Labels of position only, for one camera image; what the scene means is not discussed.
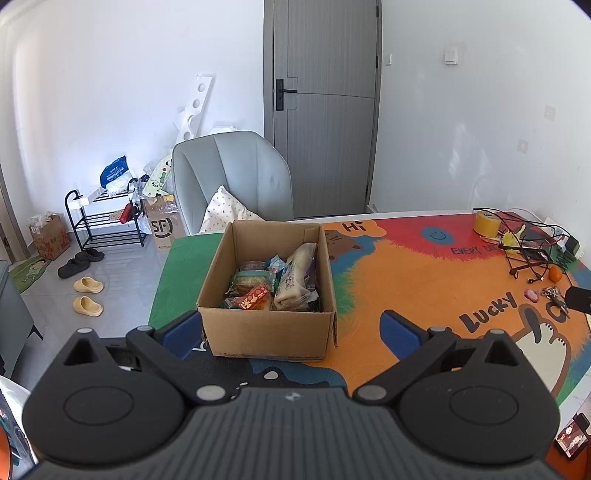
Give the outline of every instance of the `phone screen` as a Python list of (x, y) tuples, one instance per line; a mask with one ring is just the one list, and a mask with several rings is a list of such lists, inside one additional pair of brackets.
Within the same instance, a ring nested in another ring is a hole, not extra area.
[(576, 420), (573, 419), (564, 430), (558, 434), (556, 437), (556, 443), (562, 449), (564, 454), (572, 459), (587, 446), (589, 439), (581, 427), (577, 425)]

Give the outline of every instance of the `orange fruit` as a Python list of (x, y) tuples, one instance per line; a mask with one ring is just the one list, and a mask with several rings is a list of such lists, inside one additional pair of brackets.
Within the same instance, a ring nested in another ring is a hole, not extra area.
[(560, 267), (552, 265), (550, 270), (548, 270), (548, 278), (554, 283), (558, 283), (560, 280), (562, 280), (562, 270)]

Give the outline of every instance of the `colorful tablecloth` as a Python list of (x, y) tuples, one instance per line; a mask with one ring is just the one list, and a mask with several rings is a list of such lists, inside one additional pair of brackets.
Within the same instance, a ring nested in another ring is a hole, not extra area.
[[(204, 343), (186, 359), (196, 368), (229, 375), (237, 386), (341, 385), (353, 391), (398, 361), (392, 309), (417, 325), (448, 326), (465, 338), (506, 330), (561, 403), (591, 366), (589, 318), (570, 318), (527, 288), (533, 275), (509, 275), (505, 255), (472, 230), (473, 215), (442, 215), (324, 224), (337, 298), (338, 348), (321, 362), (299, 364), (213, 357)], [(221, 235), (175, 241), (158, 285), (150, 324), (165, 325), (195, 299)], [(578, 263), (573, 284), (591, 288), (591, 272)], [(570, 286), (564, 278), (558, 286)]]

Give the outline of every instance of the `blue gripper pad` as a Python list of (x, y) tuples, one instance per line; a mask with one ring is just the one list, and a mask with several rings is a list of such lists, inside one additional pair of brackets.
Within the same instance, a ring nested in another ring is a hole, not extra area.
[(383, 343), (402, 361), (429, 340), (428, 333), (393, 310), (379, 318), (379, 335)]
[(196, 310), (189, 310), (156, 330), (154, 340), (182, 360), (201, 342), (202, 329), (201, 314)]

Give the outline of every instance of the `door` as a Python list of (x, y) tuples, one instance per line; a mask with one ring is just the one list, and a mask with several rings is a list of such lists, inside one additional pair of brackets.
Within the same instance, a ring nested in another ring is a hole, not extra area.
[(296, 218), (365, 210), (376, 85), (376, 0), (275, 0), (275, 148)]

